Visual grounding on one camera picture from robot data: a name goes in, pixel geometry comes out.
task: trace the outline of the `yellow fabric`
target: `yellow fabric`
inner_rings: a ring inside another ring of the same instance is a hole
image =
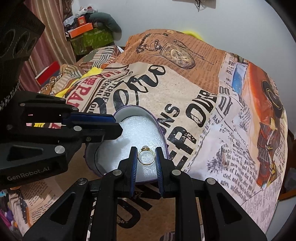
[[[86,74],[84,74],[80,79],[83,79],[83,78],[88,77],[88,76],[91,76],[91,75],[97,75],[97,74],[100,74],[102,71],[103,71],[103,70],[100,69],[100,68],[92,67],[91,70],[88,71]],[[74,84],[75,84],[78,80],[80,80],[80,79],[77,79],[76,81],[73,81],[73,83],[71,83],[71,85],[70,85],[68,88],[66,88],[66,89],[64,89],[64,90],[62,90],[62,91],[60,91],[60,92],[58,92],[55,96],[56,96],[56,97],[59,97],[59,98],[62,98],[62,97],[67,93],[68,89],[69,89],[72,85],[74,85]],[[44,124],[45,124],[45,123],[35,123],[34,127],[43,127]]]
[[[190,35],[190,36],[193,36],[193,37],[195,37],[195,38],[197,38],[197,39],[200,39],[201,41],[204,41],[204,40],[202,39],[202,37],[201,37],[198,33],[195,33],[195,32],[193,32],[193,31],[183,31],[183,33],[184,33],[184,34],[188,34],[188,35]]]

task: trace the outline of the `bed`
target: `bed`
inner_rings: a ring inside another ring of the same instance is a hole
[[[143,106],[160,123],[176,168],[215,178],[267,231],[285,174],[288,128],[275,83],[258,66],[181,32],[155,29],[131,36],[124,52],[103,47],[62,65],[41,93],[65,98],[81,112]],[[84,148],[66,173],[2,192],[3,218],[17,239],[77,179],[97,178]],[[139,185],[133,198],[119,200],[118,240],[172,240],[174,208],[153,183]]]

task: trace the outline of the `orange box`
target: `orange box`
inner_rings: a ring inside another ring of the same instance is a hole
[[[92,29],[94,29],[93,26],[92,26],[92,23],[87,23],[87,24],[84,24],[84,25],[82,25],[82,26],[80,26],[78,28],[75,28],[75,29],[71,30],[69,32],[69,34],[70,34],[71,38],[74,38],[74,37],[76,37],[76,36],[78,36],[80,34],[83,34],[83,33],[87,32],[89,30],[92,30]]]
[[[86,24],[86,20],[85,20],[84,16],[81,16],[78,18],[78,24],[79,24],[79,26]]]

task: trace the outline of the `gold ring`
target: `gold ring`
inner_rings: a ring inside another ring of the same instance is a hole
[[[141,153],[142,151],[150,151],[150,152],[153,154],[153,161],[152,161],[151,163],[143,163],[143,162],[141,162],[141,160],[140,160],[140,153]],[[155,160],[155,154],[154,154],[154,152],[153,152],[148,146],[143,146],[142,149],[141,149],[141,150],[139,151],[139,153],[138,153],[138,160],[139,160],[139,162],[140,162],[142,165],[144,165],[144,166],[149,166],[149,165],[151,165],[151,164],[154,162],[154,160]]]

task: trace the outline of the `pocket watch illustration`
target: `pocket watch illustration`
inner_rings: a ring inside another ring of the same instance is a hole
[[[192,69],[195,66],[194,59],[190,54],[174,44],[166,43],[160,54],[181,68]]]
[[[178,41],[178,40],[173,40],[173,43],[166,43],[164,46],[161,46],[161,43],[158,39],[154,40],[149,45],[144,44],[145,39],[150,35],[151,34],[146,34],[144,36],[140,45],[136,49],[137,53],[141,53],[144,50],[153,51],[153,52],[160,51],[159,52],[160,56],[159,55],[155,55],[155,56],[163,57],[183,69],[192,69],[193,67],[195,67],[195,61],[192,58],[191,54],[197,56],[202,60],[205,60],[203,56],[197,53],[194,53],[193,51],[188,49],[185,44],[183,44],[181,41]]]

